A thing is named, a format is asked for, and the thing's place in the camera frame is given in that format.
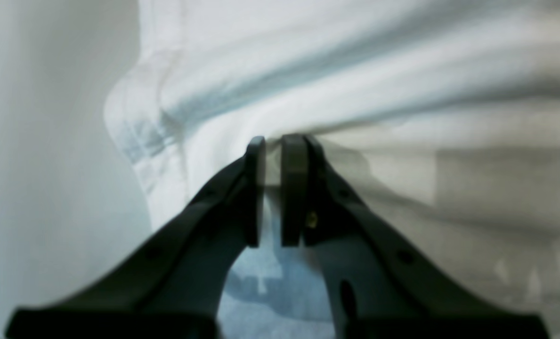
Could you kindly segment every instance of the brass screw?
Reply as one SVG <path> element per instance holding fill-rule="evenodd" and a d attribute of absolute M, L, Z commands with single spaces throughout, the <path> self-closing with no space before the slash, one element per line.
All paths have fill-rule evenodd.
<path fill-rule="evenodd" d="M 315 229 L 317 227 L 317 214 L 315 212 L 310 212 L 307 215 L 307 227 L 310 229 Z"/>

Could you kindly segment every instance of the white wall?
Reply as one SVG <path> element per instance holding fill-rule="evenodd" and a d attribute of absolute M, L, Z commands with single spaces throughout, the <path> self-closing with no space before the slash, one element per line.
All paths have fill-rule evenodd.
<path fill-rule="evenodd" d="M 134 1 L 0 0 L 0 337 L 15 306 L 75 292 L 150 232 L 102 112 L 137 56 Z"/>

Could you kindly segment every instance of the white towel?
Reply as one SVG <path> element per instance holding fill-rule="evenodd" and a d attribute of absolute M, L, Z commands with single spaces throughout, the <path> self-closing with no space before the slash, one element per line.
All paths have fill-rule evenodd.
<path fill-rule="evenodd" d="M 378 215 L 469 290 L 560 339 L 560 1 L 141 0 L 106 124 L 156 230 L 248 141 L 311 133 Z M 227 338 L 330 338 L 323 279 L 262 246 L 228 276 Z"/>

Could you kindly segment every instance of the small hole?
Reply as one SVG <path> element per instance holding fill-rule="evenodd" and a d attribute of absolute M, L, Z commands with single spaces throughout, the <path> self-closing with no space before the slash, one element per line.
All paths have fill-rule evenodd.
<path fill-rule="evenodd" d="M 409 265 L 414 262 L 414 256 L 405 250 L 398 251 L 397 257 L 401 260 L 401 262 L 403 262 L 403 264 Z"/>
<path fill-rule="evenodd" d="M 153 247 L 151 249 L 147 249 L 146 251 L 146 259 L 147 260 L 155 260 L 161 257 L 163 254 L 163 250 L 159 247 Z"/>
<path fill-rule="evenodd" d="M 355 292 L 353 287 L 348 281 L 341 281 L 341 303 L 349 319 L 357 318 L 357 300 L 355 299 Z"/>

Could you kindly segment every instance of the black plastic part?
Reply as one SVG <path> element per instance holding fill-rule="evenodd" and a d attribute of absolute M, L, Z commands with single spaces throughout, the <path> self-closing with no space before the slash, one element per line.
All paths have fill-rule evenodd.
<path fill-rule="evenodd" d="M 283 157 L 282 170 L 303 169 L 304 163 L 308 168 L 308 174 L 292 170 L 299 180 L 286 180 L 288 184 L 307 187 L 305 195 L 298 195 L 298 205 L 293 203 L 297 195 L 289 187 L 282 187 L 282 201 L 286 202 L 283 213 L 294 220 L 282 223 L 282 227 L 290 227 L 282 234 L 302 234 L 304 244 L 316 252 L 337 339 L 345 337 L 347 327 L 349 338 L 418 338 L 418 330 L 424 337 L 433 333 L 437 338 L 470 338 L 477 333 L 477 326 L 486 326 L 487 338 L 510 337 L 496 331 L 522 327 L 535 333 L 533 338 L 548 338 L 539 317 L 509 313 L 476 297 L 373 214 L 325 160 L 316 138 L 291 135 L 282 146 L 287 148 L 282 149 L 283 156 L 299 155 Z M 307 178 L 307 183 L 302 183 L 302 178 Z M 297 223 L 296 216 L 304 220 L 304 214 L 314 214 L 316 223 Z M 362 319 L 374 321 L 362 323 Z M 461 331 L 457 332 L 459 336 L 452 335 L 455 332 L 450 330 L 450 324 Z M 383 326 L 394 332 L 384 331 Z M 402 334 L 398 334 L 399 326 L 411 329 L 401 329 Z"/>
<path fill-rule="evenodd" d="M 173 338 L 214 338 L 226 275 L 247 245 L 258 245 L 264 156 L 265 141 L 256 137 L 244 157 L 213 176 L 181 214 L 118 268 L 52 307 L 17 310 L 6 336 L 41 339 L 82 333 L 84 338 L 110 339 L 146 333 L 149 338 L 158 331 L 153 326 L 167 326 Z M 66 330 L 57 330 L 59 324 Z"/>

